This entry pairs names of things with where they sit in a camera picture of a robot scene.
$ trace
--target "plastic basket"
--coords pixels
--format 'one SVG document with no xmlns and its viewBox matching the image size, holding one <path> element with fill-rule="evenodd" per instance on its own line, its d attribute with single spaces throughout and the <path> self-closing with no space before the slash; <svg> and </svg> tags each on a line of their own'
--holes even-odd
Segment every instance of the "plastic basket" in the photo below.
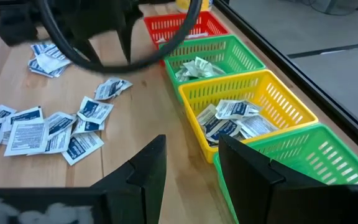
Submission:
<svg viewBox="0 0 358 224">
<path fill-rule="evenodd" d="M 170 40 L 185 20 L 186 14 L 170 14 L 164 16 L 145 17 L 144 22 L 155 48 L 161 38 Z M 200 12 L 196 25 L 190 34 L 208 33 L 208 36 L 228 34 L 227 29 L 208 11 Z"/>
<path fill-rule="evenodd" d="M 247 145 L 325 184 L 358 184 L 358 157 L 323 124 L 297 129 Z M 214 164 L 218 172 L 219 186 L 237 221 L 218 153 L 214 155 Z"/>
<path fill-rule="evenodd" d="M 196 117 L 211 103 L 216 106 L 224 99 L 248 100 L 262 106 L 260 114 L 279 128 L 272 133 L 246 139 L 243 143 L 318 122 L 317 117 L 269 70 L 188 83 L 180 86 L 179 92 L 185 104 L 187 118 L 209 163 L 212 163 L 213 154 L 218 149 L 208 145 Z"/>
<path fill-rule="evenodd" d="M 223 69 L 226 74 L 220 77 L 265 68 L 265 65 L 234 35 L 187 40 L 165 58 L 168 75 L 181 102 L 183 100 L 178 92 L 180 85 L 216 78 L 177 81 L 175 73 L 179 71 L 180 66 L 196 57 L 201 57 Z"/>
</svg>

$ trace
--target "black cord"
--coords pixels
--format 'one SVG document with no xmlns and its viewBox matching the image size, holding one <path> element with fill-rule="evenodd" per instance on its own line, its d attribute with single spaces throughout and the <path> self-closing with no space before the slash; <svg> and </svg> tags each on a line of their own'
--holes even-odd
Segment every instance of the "black cord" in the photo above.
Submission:
<svg viewBox="0 0 358 224">
<path fill-rule="evenodd" d="M 186 35 L 188 35 L 189 31 L 196 24 L 198 15 L 200 14 L 201 10 L 201 0 L 191 0 L 188 13 L 185 20 L 183 21 L 182 26 L 171 38 L 171 40 L 160 50 L 153 53 L 152 55 L 149 55 L 147 58 L 140 59 L 130 65 L 115 65 L 105 67 L 99 63 L 90 62 L 84 59 L 73 49 L 73 47 L 66 40 L 65 36 L 62 34 L 61 30 L 58 28 L 47 0 L 37 0 L 37 4 L 40 9 L 41 20 L 44 24 L 44 27 L 58 49 L 74 64 L 87 70 L 102 74 L 133 72 L 148 67 L 151 64 L 163 59 L 164 56 L 168 55 L 171 51 L 178 47 L 180 43 L 183 42 Z"/>
<path fill-rule="evenodd" d="M 311 0 L 308 0 L 308 4 L 305 4 L 306 6 L 310 6 L 310 8 L 312 8 L 314 11 L 317 11 L 317 12 L 320 12 L 320 13 L 323 13 L 325 15 L 330 15 L 330 16 L 348 16 L 354 12 L 356 12 L 357 9 L 354 9 L 353 11 L 349 12 L 349 13 L 345 13 L 345 14 L 335 14 L 335 13 L 330 13 L 330 12 L 324 12 L 324 11 L 321 11 L 317 8 L 315 8 L 313 5 L 316 3 L 317 0 L 315 0 L 314 2 L 311 2 Z"/>
</svg>

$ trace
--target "pile of packets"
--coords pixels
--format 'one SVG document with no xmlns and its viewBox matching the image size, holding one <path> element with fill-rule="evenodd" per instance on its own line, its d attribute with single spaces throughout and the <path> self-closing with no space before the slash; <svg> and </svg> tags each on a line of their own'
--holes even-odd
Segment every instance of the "pile of packets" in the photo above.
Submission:
<svg viewBox="0 0 358 224">
<path fill-rule="evenodd" d="M 224 75 L 226 72 L 202 58 L 196 57 L 190 62 L 183 63 L 175 77 L 179 82 L 194 80 L 197 78 L 214 77 Z"/>
<path fill-rule="evenodd" d="M 216 147 L 220 134 L 228 134 L 241 141 L 278 130 L 259 114 L 261 109 L 246 100 L 221 100 L 217 107 L 208 105 L 197 116 L 197 121 L 208 144 Z"/>
<path fill-rule="evenodd" d="M 35 54 L 35 58 L 29 60 L 31 72 L 49 78 L 57 78 L 71 64 L 55 44 L 35 44 L 31 45 L 31 49 Z"/>
<path fill-rule="evenodd" d="M 76 114 L 59 111 L 46 119 L 40 106 L 16 113 L 0 105 L 0 144 L 7 145 L 4 156 L 62 153 L 72 166 L 104 144 L 95 131 L 104 130 L 114 105 L 97 100 L 115 98 L 130 86 L 111 78 L 99 85 L 94 99 L 84 97 Z"/>
</svg>

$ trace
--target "black metal rail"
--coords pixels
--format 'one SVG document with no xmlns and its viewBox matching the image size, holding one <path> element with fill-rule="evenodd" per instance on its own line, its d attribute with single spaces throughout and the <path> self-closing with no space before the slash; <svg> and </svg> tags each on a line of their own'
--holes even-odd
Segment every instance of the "black metal rail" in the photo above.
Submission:
<svg viewBox="0 0 358 224">
<path fill-rule="evenodd" d="M 305 75 L 286 55 L 278 51 L 228 3 L 214 0 L 214 5 L 358 145 L 358 119 L 355 116 Z"/>
</svg>

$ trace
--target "yellow object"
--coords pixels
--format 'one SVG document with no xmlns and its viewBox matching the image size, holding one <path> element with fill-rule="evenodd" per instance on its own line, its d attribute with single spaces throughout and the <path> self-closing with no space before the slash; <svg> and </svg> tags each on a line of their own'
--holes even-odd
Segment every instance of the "yellow object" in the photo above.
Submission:
<svg viewBox="0 0 358 224">
<path fill-rule="evenodd" d="M 202 11 L 210 11 L 212 8 L 213 0 L 202 0 L 201 4 Z M 176 0 L 177 8 L 180 12 L 187 12 L 189 10 L 190 0 Z"/>
<path fill-rule="evenodd" d="M 241 73 L 213 78 L 179 86 L 187 118 L 209 163 L 217 147 L 210 147 L 197 122 L 199 115 L 209 104 L 220 100 L 248 100 L 263 109 L 262 116 L 279 128 L 278 131 L 243 140 L 249 143 L 269 138 L 318 122 L 314 115 L 270 70 Z"/>
</svg>

